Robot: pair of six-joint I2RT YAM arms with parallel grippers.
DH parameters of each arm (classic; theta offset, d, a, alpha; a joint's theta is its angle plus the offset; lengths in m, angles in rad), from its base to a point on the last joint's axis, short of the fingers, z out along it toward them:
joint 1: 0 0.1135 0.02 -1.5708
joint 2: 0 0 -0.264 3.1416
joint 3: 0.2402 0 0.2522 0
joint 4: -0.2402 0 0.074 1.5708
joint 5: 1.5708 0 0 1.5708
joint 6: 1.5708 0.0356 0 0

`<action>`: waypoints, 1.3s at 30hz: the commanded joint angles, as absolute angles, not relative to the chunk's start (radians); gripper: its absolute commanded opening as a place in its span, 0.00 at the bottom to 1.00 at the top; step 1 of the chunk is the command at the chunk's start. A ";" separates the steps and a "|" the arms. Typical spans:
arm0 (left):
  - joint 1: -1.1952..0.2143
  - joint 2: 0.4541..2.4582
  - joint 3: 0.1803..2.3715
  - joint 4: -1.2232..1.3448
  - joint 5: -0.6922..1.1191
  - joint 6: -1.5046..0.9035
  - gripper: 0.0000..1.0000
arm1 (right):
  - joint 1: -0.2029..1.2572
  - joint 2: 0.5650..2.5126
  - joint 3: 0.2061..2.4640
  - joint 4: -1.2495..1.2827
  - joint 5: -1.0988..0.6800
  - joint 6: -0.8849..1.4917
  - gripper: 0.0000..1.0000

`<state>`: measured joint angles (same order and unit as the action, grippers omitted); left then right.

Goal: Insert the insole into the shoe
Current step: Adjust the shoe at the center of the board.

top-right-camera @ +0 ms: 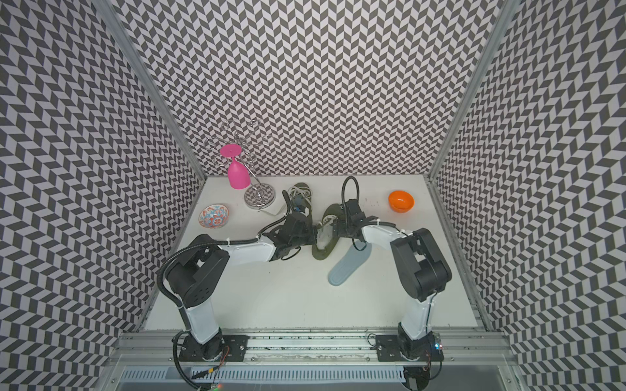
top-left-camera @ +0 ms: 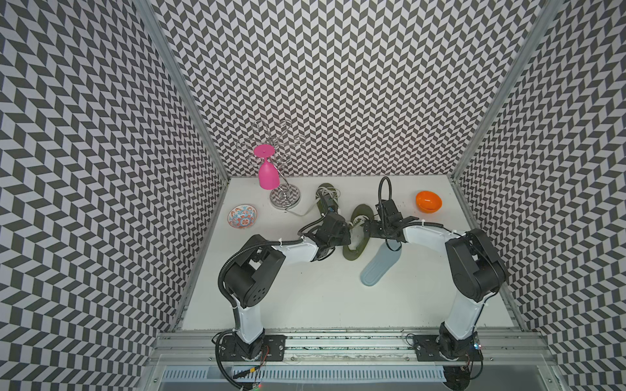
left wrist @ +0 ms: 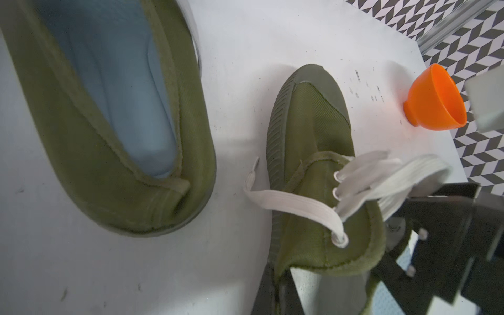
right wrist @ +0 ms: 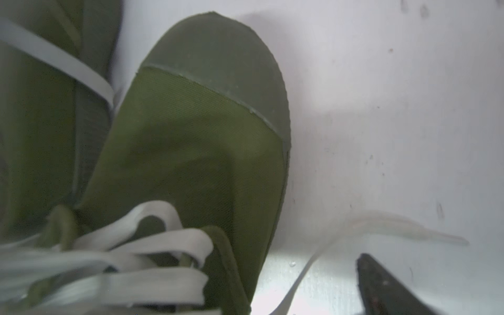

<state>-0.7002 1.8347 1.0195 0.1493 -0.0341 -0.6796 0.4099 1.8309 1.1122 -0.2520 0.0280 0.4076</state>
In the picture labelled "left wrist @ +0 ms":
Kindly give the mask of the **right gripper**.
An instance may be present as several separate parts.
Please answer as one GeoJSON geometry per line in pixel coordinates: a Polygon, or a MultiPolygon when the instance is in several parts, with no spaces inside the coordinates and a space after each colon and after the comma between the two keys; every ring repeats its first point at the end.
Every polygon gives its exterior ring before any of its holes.
{"type": "Polygon", "coordinates": [[[486,314],[503,313],[503,197],[478,184],[446,184],[408,198],[395,218],[418,235],[408,270],[390,253],[374,268],[405,314],[426,314],[434,297],[457,295],[486,314]]]}

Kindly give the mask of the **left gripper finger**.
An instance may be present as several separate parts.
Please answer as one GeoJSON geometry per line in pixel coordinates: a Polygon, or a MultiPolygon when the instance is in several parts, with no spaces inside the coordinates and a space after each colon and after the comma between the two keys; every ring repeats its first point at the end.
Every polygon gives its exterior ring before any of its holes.
{"type": "Polygon", "coordinates": [[[279,282],[274,281],[274,268],[267,263],[251,311],[252,315],[304,315],[303,306],[291,272],[286,271],[279,282]]]}

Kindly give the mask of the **olive green shoe with laces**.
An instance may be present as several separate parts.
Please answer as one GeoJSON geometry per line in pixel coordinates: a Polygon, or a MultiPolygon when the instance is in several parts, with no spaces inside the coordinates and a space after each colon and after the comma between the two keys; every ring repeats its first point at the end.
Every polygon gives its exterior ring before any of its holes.
{"type": "Polygon", "coordinates": [[[158,50],[178,150],[172,173],[158,179],[129,157],[35,2],[2,1],[1,31],[63,189],[91,220],[120,234],[159,236],[187,225],[210,199],[217,172],[189,3],[139,1],[158,50]]]}

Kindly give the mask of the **grey-blue insole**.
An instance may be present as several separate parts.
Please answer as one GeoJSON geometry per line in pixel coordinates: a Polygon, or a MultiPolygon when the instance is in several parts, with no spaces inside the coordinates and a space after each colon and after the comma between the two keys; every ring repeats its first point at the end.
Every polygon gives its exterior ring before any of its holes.
{"type": "Polygon", "coordinates": [[[165,178],[178,154],[170,98],[139,1],[36,1],[77,75],[129,157],[165,178]]]}

